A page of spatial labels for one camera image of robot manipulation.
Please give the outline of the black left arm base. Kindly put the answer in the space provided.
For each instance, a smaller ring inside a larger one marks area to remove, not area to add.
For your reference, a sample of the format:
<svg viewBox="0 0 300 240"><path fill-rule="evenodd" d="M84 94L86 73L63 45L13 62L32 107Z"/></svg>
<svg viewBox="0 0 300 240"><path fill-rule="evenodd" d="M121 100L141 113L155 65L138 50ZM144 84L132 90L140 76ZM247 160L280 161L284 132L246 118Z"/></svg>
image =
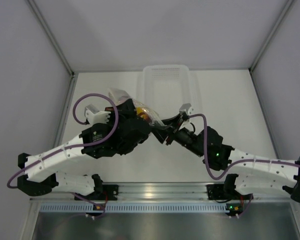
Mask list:
<svg viewBox="0 0 300 240"><path fill-rule="evenodd" d="M100 194L101 200L117 201L119 195L119 185L117 184L103 184L102 193Z"/></svg>

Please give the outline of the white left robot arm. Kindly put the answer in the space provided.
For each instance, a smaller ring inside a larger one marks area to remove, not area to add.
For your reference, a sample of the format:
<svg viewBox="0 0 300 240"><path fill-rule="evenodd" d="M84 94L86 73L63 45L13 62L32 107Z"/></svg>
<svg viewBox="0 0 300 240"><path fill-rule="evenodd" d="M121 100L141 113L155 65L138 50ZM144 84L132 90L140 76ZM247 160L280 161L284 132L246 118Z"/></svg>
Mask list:
<svg viewBox="0 0 300 240"><path fill-rule="evenodd" d="M103 194L103 182L96 170L83 169L95 160L131 153L152 130L151 119L131 98L104 110L87 105L84 115L88 128L73 139L38 155L18 156L23 171L17 178L18 190L31 197L71 192L97 200Z"/></svg>

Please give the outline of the yellow fake pear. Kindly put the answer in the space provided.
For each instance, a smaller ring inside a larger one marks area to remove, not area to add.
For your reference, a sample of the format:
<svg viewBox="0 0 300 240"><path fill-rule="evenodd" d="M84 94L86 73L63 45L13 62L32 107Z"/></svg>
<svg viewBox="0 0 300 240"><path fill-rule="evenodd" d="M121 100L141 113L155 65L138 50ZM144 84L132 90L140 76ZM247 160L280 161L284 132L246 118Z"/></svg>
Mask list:
<svg viewBox="0 0 300 240"><path fill-rule="evenodd" d="M149 118L148 110L145 107L137 107L136 114L138 117L143 118L143 119Z"/></svg>

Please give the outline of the clear polka dot zip bag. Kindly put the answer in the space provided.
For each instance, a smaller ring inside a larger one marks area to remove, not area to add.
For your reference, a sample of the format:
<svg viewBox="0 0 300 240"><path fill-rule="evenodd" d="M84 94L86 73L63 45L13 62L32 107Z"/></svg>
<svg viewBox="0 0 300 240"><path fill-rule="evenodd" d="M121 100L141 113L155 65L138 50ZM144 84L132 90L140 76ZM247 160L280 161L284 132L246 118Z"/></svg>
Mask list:
<svg viewBox="0 0 300 240"><path fill-rule="evenodd" d="M166 126L156 111L142 102L132 98L125 90L111 87L108 89L108 97L116 104L117 107L127 100L132 100L137 116L145 119L150 126L159 128Z"/></svg>

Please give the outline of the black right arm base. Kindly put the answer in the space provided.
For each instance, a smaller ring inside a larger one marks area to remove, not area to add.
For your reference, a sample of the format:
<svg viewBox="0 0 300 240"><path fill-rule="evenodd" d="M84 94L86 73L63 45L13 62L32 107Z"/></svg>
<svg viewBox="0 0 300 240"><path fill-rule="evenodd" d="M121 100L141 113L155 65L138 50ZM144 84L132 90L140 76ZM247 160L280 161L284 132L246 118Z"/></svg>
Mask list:
<svg viewBox="0 0 300 240"><path fill-rule="evenodd" d="M208 184L206 190L209 200L227 200L222 183Z"/></svg>

